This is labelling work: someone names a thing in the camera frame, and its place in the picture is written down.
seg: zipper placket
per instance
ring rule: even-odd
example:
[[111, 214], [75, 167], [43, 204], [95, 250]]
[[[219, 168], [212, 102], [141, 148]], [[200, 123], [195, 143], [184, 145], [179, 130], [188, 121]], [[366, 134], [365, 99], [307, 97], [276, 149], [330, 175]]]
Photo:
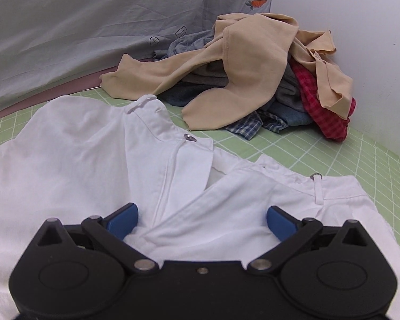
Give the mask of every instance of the zipper placket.
[[184, 143], [185, 143], [185, 141], [182, 140], [176, 144], [169, 160], [167, 161], [165, 179], [163, 180], [162, 192], [160, 194], [160, 197], [159, 197], [159, 200], [158, 200], [157, 206], [156, 206], [156, 211], [154, 213], [152, 227], [156, 226], [156, 224], [158, 224], [161, 221], [161, 219], [163, 217], [163, 213], [165, 212], [165, 206], [167, 204], [167, 199], [169, 198], [171, 184], [172, 184], [172, 180], [174, 178], [174, 173], [175, 173], [175, 168], [176, 168], [176, 157], [178, 155], [179, 149], [181, 148], [181, 146]]

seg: wall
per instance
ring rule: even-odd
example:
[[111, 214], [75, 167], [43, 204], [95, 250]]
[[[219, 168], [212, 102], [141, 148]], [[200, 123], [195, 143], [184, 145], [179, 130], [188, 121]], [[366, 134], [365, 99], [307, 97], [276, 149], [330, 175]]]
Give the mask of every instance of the wall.
[[334, 60], [354, 80], [351, 126], [400, 155], [400, 0], [272, 0], [271, 12], [332, 31]]

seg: blue gripper pad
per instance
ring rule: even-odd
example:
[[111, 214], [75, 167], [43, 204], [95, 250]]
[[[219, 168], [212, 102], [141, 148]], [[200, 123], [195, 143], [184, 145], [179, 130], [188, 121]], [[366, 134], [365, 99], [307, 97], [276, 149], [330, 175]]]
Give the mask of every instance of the blue gripper pad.
[[278, 213], [273, 207], [267, 211], [267, 225], [274, 235], [280, 240], [284, 241], [297, 231], [297, 225], [285, 218], [282, 214]]
[[106, 229], [122, 241], [138, 224], [138, 207], [131, 203], [119, 209], [110, 217], [112, 218], [108, 220]]

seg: red plaid shirt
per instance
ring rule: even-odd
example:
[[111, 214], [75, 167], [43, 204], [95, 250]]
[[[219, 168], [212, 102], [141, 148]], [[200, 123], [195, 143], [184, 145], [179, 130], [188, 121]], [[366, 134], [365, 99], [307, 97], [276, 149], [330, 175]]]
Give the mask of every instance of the red plaid shirt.
[[[337, 114], [321, 106], [317, 98], [317, 80], [310, 71], [294, 59], [290, 60], [290, 67], [299, 81], [302, 103], [307, 113], [311, 115], [326, 138], [343, 142], [347, 137], [350, 119], [343, 120]], [[355, 107], [356, 100], [353, 98], [348, 116], [353, 114]]]

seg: carrot print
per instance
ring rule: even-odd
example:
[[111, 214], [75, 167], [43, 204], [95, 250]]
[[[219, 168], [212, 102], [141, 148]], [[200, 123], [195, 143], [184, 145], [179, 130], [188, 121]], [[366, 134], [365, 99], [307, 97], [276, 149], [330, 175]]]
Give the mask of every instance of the carrot print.
[[259, 8], [262, 6], [267, 0], [253, 0], [253, 1], [248, 1], [246, 2], [246, 6], [250, 6], [250, 9], [253, 10], [253, 8]]

